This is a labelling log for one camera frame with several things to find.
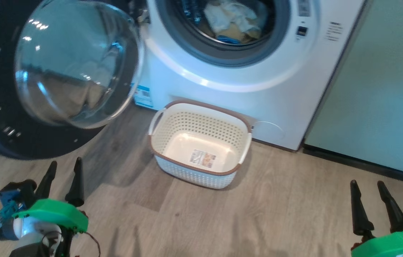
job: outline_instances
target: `wooden floor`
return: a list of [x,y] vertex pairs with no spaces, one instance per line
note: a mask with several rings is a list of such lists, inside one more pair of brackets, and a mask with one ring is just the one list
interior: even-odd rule
[[[106,257],[350,256],[349,182],[356,179],[375,236],[389,221],[376,187],[383,180],[403,210],[403,182],[302,153],[252,143],[232,185],[220,191],[165,174],[146,144],[154,112],[130,107],[94,140],[57,158],[51,197],[69,190],[76,157],[84,158],[89,231]],[[0,189],[10,181],[37,182],[50,162],[0,156]],[[15,242],[0,242],[0,257]],[[72,255],[97,256],[86,235]]]

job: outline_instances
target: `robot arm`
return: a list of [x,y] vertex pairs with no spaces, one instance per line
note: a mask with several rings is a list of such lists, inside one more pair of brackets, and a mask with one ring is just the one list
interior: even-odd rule
[[84,204],[82,160],[76,160],[66,202],[48,198],[56,168],[53,161],[38,187],[25,180],[0,190],[0,241],[17,241],[10,257],[69,257],[73,236],[87,233],[88,217],[77,209]]
[[362,236],[362,242],[354,244],[351,249],[352,257],[403,257],[403,212],[389,193],[386,185],[378,181],[378,190],[381,200],[386,204],[390,221],[391,234],[375,237],[374,230],[365,213],[360,200],[360,189],[355,180],[350,183],[352,228],[354,234]]

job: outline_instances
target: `laundry basket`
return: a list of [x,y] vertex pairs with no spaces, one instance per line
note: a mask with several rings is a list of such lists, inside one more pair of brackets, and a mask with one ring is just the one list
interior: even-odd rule
[[234,179],[252,134],[247,121],[233,112],[174,101],[155,114],[149,137],[162,170],[193,184],[220,189]]

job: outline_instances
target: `washing machine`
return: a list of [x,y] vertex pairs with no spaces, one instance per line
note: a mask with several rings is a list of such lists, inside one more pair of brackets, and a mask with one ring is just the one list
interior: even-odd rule
[[133,99],[180,98],[236,111],[257,140],[296,150],[362,0],[263,1],[260,33],[238,42],[200,28],[207,3],[0,0],[0,154],[61,156]]

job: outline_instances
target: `light green panel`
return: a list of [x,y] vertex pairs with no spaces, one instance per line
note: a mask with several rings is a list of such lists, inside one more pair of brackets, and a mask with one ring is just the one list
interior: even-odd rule
[[306,144],[403,171],[403,0],[371,0]]

